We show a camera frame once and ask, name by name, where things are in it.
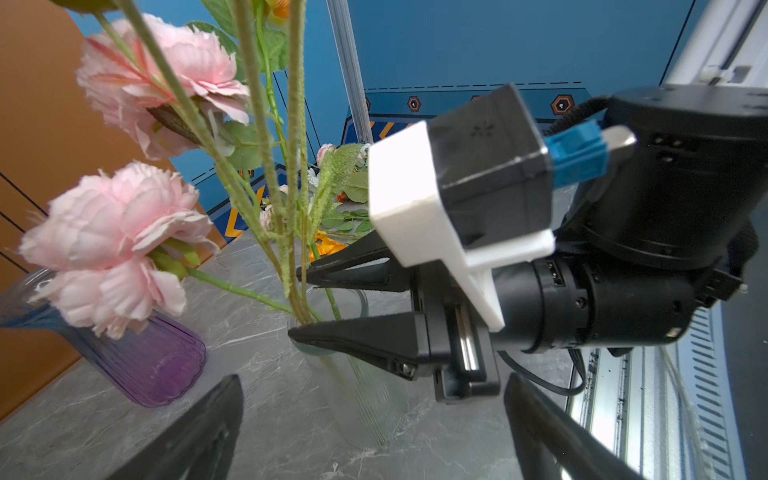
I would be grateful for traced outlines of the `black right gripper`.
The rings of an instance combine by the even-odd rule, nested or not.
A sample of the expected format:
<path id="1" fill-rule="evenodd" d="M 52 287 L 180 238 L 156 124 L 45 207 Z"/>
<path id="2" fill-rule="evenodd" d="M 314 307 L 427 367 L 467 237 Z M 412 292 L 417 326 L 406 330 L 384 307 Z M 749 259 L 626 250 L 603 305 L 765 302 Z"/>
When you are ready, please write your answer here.
<path id="1" fill-rule="evenodd" d="M 403 267 L 376 232 L 306 268 L 322 288 L 405 292 Z M 326 321 L 293 327 L 298 344 L 341 352 L 405 380 L 431 376 L 435 399 L 460 404 L 500 394 L 490 332 L 440 261 L 417 266 L 411 287 L 416 312 Z"/>

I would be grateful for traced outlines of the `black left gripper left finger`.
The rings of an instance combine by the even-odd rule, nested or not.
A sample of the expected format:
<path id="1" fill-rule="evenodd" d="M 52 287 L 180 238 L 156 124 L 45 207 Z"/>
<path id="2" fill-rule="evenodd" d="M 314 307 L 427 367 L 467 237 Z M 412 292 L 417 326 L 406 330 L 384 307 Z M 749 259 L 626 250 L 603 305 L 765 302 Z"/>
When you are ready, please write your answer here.
<path id="1" fill-rule="evenodd" d="M 225 479 L 243 420 L 236 374 L 224 377 L 112 479 Z"/>

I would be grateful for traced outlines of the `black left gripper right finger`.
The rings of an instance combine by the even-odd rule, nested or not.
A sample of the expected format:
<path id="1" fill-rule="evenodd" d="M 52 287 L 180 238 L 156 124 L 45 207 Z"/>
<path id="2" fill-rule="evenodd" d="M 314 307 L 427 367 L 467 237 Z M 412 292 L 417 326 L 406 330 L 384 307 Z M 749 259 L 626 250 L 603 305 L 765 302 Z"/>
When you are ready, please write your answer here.
<path id="1" fill-rule="evenodd" d="M 525 479 L 642 479 L 521 375 L 510 374 L 503 401 Z"/>

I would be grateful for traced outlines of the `orange poppy flower stem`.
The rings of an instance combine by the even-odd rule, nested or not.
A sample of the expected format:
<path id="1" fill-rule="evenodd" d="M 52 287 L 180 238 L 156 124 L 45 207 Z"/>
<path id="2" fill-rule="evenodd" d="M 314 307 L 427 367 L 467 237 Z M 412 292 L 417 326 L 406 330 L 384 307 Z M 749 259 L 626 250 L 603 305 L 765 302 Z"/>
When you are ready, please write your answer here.
<path id="1" fill-rule="evenodd" d="M 369 147 L 369 144 L 346 144 L 338 148 L 321 148 L 322 162 L 318 185 L 311 198 L 304 200 L 302 219 L 301 297 L 306 309 L 309 309 L 306 298 L 309 251 L 315 246 L 315 234 L 326 214 L 334 208 L 338 195 L 347 187 L 355 169 L 367 161 Z"/>

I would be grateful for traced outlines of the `pink peony flower stem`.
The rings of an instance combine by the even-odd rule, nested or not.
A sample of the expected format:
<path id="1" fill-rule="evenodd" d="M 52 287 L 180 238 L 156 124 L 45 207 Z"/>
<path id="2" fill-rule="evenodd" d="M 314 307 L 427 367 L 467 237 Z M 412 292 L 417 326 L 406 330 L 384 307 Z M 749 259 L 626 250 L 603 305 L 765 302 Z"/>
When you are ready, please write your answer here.
<path id="1" fill-rule="evenodd" d="M 132 1 L 67 1 L 64 8 L 101 24 L 86 40 L 77 82 L 144 160 L 82 177 L 50 203 L 20 251 L 55 273 L 39 298 L 70 325 L 118 339 L 143 328 L 154 308 L 181 314 L 185 278 L 218 284 L 199 269 L 198 251 L 211 245 L 213 229 L 197 207 L 200 193 L 157 161 L 200 150 L 222 184 L 217 171 L 228 162 L 210 121 L 232 115 L 247 124 L 251 91 L 235 78 L 234 55 L 210 34 L 169 24 Z"/>

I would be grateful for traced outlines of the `clear ribbed glass vase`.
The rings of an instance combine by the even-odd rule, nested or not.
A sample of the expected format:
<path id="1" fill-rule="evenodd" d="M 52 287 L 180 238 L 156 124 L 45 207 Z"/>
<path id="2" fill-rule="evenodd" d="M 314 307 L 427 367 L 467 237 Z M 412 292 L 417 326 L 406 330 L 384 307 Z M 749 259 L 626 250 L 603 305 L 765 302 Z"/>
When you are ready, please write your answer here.
<path id="1" fill-rule="evenodd" d="M 347 320 L 369 315 L 368 298 L 363 291 L 331 289 L 336 310 L 326 289 L 312 287 L 307 292 L 309 306 L 322 320 Z M 359 449 L 384 447 L 397 434 L 408 412 L 405 382 L 347 354 L 299 344 L 312 376 L 321 388 L 326 403 L 344 438 Z"/>

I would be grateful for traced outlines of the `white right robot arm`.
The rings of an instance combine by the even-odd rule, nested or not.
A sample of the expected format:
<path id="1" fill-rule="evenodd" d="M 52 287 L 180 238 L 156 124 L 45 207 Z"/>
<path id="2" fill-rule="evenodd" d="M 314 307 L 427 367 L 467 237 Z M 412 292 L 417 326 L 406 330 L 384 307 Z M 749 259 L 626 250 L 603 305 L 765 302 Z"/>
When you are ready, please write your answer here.
<path id="1" fill-rule="evenodd" d="M 767 193 L 767 92 L 625 90 L 541 133 L 506 85 L 375 143 L 368 166 L 373 231 L 306 278 L 406 291 L 411 309 L 290 338 L 432 377 L 444 403 L 493 397 L 503 351 L 670 344 L 738 290 Z"/>

